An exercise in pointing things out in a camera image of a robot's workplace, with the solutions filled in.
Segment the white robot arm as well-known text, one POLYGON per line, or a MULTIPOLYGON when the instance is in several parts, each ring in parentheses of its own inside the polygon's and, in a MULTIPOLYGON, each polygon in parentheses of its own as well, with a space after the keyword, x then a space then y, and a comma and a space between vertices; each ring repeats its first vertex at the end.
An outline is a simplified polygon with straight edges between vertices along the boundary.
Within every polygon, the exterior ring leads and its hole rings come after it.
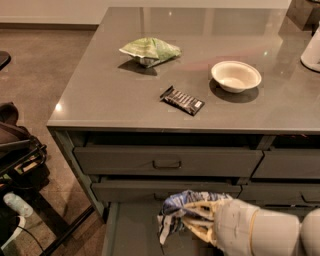
MULTIPOLYGON (((303 84, 300 78, 287 85, 300 92, 294 98, 283 88, 270 94, 270 128, 301 135, 319 134, 319 105, 304 95, 313 88, 319 90, 320 85, 303 84)), ((226 256, 320 256, 319 209, 299 220, 292 214, 232 198, 190 202, 185 208, 190 211, 181 217, 185 227, 226 256)))

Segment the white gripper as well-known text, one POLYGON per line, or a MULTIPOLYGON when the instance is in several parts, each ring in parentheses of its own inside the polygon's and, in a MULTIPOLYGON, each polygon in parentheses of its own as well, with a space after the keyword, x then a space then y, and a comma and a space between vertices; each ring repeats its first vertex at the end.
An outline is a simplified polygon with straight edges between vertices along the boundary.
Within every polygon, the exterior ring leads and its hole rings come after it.
POLYGON ((198 238, 222 250, 226 256, 297 256, 299 219, 287 213, 265 210, 238 199, 198 201, 184 208, 207 220, 183 217, 183 224, 198 238))

